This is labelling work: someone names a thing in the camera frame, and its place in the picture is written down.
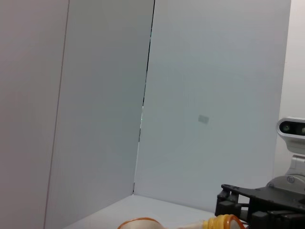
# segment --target white partition panel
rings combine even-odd
[[[289,0],[156,0],[135,193],[213,211],[272,178]]]
[[[153,0],[71,0],[46,229],[132,194]]]
[[[280,118],[305,117],[305,1],[291,2],[287,52],[283,79]],[[278,137],[276,143],[274,176],[282,176],[290,166],[292,153]]]
[[[67,0],[0,0],[0,228],[43,229]]]

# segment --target white floor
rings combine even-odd
[[[117,229],[123,222],[139,217],[151,217],[168,228],[213,217],[214,214],[156,199],[129,196],[65,229]]]

